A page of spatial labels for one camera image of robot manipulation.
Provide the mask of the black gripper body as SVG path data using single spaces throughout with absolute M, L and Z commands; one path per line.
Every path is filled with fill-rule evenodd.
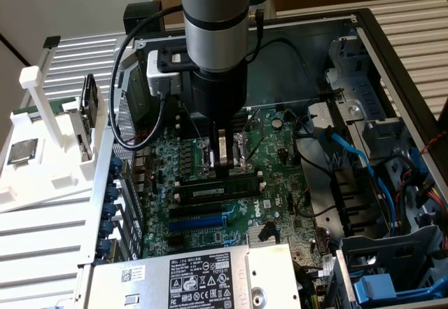
M 240 62 L 225 72 L 192 71 L 195 108 L 215 123 L 228 123 L 246 102 L 248 65 Z

